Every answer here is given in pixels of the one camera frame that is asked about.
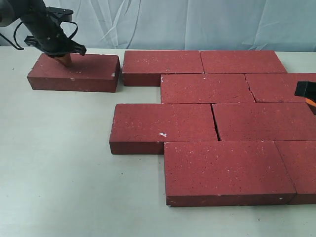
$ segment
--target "speckled red brick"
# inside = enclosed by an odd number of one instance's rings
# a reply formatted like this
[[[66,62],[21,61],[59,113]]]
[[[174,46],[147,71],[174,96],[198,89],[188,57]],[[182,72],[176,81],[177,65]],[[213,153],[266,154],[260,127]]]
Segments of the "speckled red brick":
[[[165,144],[166,204],[286,204],[295,195],[280,154],[265,142]]]
[[[304,102],[295,96],[298,81],[316,81],[316,74],[246,74],[246,80],[257,102]]]
[[[255,102],[244,74],[161,76],[162,103]]]
[[[297,192],[290,204],[316,204],[316,141],[280,141],[276,146]]]
[[[212,106],[221,141],[316,140],[316,117],[304,102]]]
[[[72,54],[64,67],[42,54],[27,78],[34,90],[116,92],[120,63],[116,55]]]
[[[202,51],[205,73],[286,73],[274,51]]]
[[[164,142],[217,141],[209,104],[118,104],[112,154],[163,154]]]
[[[202,74],[199,51],[126,51],[123,80],[126,86],[160,86],[161,74]]]

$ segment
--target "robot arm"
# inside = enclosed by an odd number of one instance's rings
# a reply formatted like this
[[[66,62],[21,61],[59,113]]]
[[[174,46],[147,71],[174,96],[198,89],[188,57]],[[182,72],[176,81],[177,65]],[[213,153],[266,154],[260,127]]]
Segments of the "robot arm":
[[[25,43],[34,46],[49,57],[71,63],[70,53],[85,55],[86,48],[72,40],[75,32],[67,37],[61,28],[62,22],[72,22],[72,10],[46,7],[43,0],[0,0],[0,27],[21,19],[31,32]]]

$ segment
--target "white table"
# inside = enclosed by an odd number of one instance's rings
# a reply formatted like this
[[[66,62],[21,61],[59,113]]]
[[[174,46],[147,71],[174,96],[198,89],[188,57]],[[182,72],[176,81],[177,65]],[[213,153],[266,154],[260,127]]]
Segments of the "white table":
[[[123,50],[91,49],[117,54]],[[0,237],[309,237],[316,205],[170,208],[163,156],[113,156],[116,103],[159,103],[157,87],[33,91],[40,52],[0,47]],[[278,53],[316,73],[316,53]]]

